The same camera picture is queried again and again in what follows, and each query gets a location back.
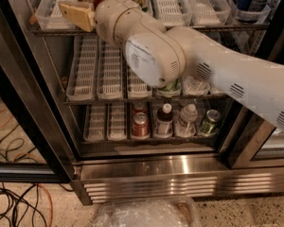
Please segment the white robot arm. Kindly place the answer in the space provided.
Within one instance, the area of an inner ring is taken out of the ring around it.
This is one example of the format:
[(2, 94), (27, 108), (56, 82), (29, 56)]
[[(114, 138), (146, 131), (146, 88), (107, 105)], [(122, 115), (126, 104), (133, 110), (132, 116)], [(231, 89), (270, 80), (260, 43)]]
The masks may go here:
[(284, 131), (284, 65), (233, 51), (187, 27), (166, 29), (133, 0), (61, 1), (62, 16), (122, 50), (146, 84), (162, 88), (182, 75), (221, 92)]

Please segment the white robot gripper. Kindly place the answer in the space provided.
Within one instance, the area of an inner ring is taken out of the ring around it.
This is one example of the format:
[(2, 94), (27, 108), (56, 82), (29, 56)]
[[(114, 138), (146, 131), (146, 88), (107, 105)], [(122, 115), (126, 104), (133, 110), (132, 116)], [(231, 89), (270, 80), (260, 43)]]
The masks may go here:
[(139, 9), (133, 0), (104, 0), (96, 8), (89, 2), (61, 1), (59, 9), (62, 16), (86, 32), (95, 28), (98, 36), (115, 45), (115, 26), (119, 17), (129, 9)]

